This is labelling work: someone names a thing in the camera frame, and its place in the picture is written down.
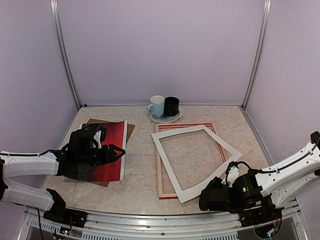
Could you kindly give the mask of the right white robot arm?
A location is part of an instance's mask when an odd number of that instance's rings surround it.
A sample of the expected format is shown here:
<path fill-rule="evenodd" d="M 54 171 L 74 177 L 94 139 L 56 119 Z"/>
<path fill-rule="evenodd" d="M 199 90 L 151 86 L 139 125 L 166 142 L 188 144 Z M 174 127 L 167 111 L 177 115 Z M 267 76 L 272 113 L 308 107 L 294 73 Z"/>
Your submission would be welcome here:
<path fill-rule="evenodd" d="M 258 202 L 269 199 L 256 210 L 256 218 L 266 222 L 276 209 L 283 208 L 304 184 L 318 179 L 320 173 L 320 133 L 313 132 L 310 142 L 292 156 L 264 169 L 249 167 L 239 175 L 244 161 L 231 161 L 226 167 L 225 179 L 215 177 L 199 197 L 201 211 L 222 211 L 232 214 L 251 209 Z"/>

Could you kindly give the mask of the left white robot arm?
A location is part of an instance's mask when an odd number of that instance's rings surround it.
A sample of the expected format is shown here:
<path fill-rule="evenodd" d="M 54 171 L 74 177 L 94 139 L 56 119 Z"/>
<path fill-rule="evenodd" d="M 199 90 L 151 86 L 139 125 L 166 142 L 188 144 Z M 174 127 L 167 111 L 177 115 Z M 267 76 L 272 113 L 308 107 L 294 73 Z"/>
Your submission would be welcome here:
<path fill-rule="evenodd" d="M 98 166 L 112 164 L 126 151 L 114 144 L 103 145 L 107 129 L 96 132 L 78 129 L 71 133 L 69 142 L 61 149 L 49 149 L 41 153 L 0 154 L 0 200 L 31 206 L 49 212 L 63 223 L 70 218 L 63 198 L 53 189 L 37 189 L 11 178 L 20 176 L 64 176 L 77 180 L 91 175 Z"/>

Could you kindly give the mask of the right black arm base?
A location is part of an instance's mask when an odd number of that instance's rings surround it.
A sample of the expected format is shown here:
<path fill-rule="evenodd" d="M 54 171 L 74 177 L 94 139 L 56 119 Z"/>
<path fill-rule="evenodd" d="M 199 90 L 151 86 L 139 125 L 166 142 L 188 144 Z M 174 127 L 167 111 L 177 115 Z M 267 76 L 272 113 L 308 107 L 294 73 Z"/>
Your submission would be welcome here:
<path fill-rule="evenodd" d="M 239 213 L 242 227 L 264 224 L 282 217 L 284 208 L 275 208 L 274 206 L 262 205 L 258 208 L 244 210 Z"/>

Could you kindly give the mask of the red and wood picture frame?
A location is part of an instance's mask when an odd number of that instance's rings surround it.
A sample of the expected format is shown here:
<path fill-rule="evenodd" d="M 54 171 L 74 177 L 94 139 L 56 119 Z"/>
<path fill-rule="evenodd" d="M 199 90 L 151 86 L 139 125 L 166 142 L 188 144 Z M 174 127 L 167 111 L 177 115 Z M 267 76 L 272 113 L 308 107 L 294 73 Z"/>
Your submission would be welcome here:
<path fill-rule="evenodd" d="M 175 130 L 187 127 L 193 127 L 198 125 L 204 125 L 210 129 L 213 133 L 217 133 L 215 126 L 212 123 L 163 123 L 155 125 L 155 132 L 165 132 L 168 130 Z M 214 144 L 215 152 L 219 152 L 218 156 L 215 158 L 218 160 L 218 166 L 222 165 L 229 158 L 227 151 L 218 143 Z M 157 158 L 157 178 L 158 178 L 158 198 L 160 200 L 171 200 L 178 199 L 178 196 L 173 188 L 170 178 L 168 177 L 167 171 L 162 163 L 161 157 L 156 152 Z"/>

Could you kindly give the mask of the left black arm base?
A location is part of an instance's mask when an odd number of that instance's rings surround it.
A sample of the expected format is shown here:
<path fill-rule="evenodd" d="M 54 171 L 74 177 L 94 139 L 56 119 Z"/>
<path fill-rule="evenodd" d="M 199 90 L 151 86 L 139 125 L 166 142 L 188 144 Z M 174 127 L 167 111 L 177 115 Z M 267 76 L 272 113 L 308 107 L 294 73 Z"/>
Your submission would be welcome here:
<path fill-rule="evenodd" d="M 43 218 L 56 223 L 68 225 L 70 227 L 84 228 L 88 213 L 81 210 L 70 209 L 66 207 L 66 202 L 53 189 L 46 189 L 53 199 L 53 205 L 43 214 Z"/>

